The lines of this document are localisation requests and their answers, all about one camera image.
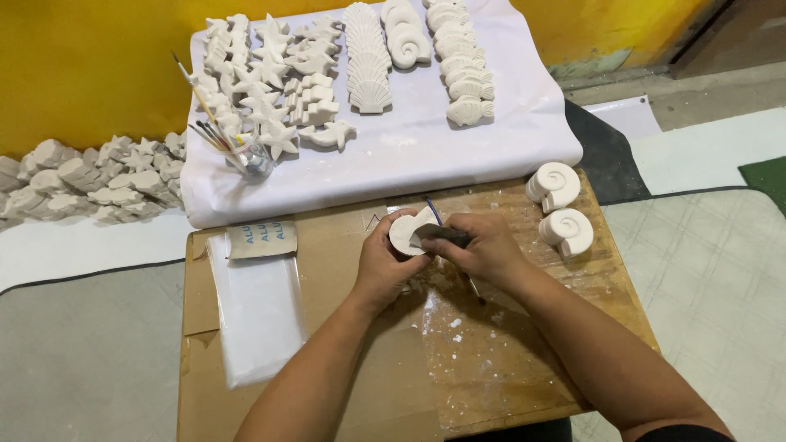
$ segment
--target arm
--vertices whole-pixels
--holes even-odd
[[[333,312],[259,395],[235,442],[320,442],[336,427],[365,332],[431,259],[398,262],[387,233],[403,209],[385,216],[363,243],[358,279]]]
[[[444,240],[424,241],[424,247],[521,304],[582,394],[626,442],[675,424],[701,425],[731,436],[662,357],[527,261],[502,217],[456,214],[446,225],[471,234],[469,247],[462,250]]]

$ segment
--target person's right hand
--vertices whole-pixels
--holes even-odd
[[[427,252],[441,256],[456,264],[473,278],[480,278],[504,292],[517,286],[529,265],[521,249],[500,215],[475,215],[455,213],[445,222],[445,227],[466,232],[472,237],[466,249],[444,239],[423,240]]]

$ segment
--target white paper sheet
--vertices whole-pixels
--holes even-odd
[[[786,109],[683,127],[630,143],[653,195],[746,186],[739,166],[786,156]]]
[[[419,0],[410,0],[425,17]],[[372,7],[379,11],[381,4]],[[575,165],[581,145],[567,125],[564,97],[545,70],[524,17],[509,2],[468,0],[478,45],[487,51],[487,68],[496,88],[493,123],[456,127],[445,112],[450,99],[439,64],[411,72],[393,71],[393,110],[381,116],[351,111],[347,93],[347,52],[338,54],[333,83],[341,104],[337,120],[358,128],[344,152],[301,149],[285,154],[262,183],[246,183],[239,172],[196,133],[188,131],[189,159],[181,184],[186,214],[197,228],[208,228],[404,193],[443,189],[524,176],[549,161]],[[284,17],[290,28],[342,9]],[[193,69],[204,55],[197,32],[191,40]],[[336,42],[344,45],[343,36]],[[252,48],[261,42],[252,36]],[[206,119],[192,106],[189,122]]]
[[[0,293],[30,282],[182,260],[193,231],[179,208],[115,226],[83,216],[28,220],[0,232]]]
[[[622,132],[628,142],[663,132],[655,120],[647,95],[583,108]]]
[[[297,307],[295,258],[228,260],[225,234],[208,238],[208,248],[219,298],[226,386],[272,378],[307,339]]]

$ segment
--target person's left hand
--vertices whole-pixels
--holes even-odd
[[[391,224],[403,215],[417,215],[413,208],[403,208],[385,216],[363,242],[358,265],[358,279],[347,299],[356,300],[374,315],[383,311],[401,293],[406,282],[428,266],[432,257],[413,256],[399,262],[387,233]]]

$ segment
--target green mat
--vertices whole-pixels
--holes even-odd
[[[786,216],[786,157],[740,166],[753,190],[766,193]]]

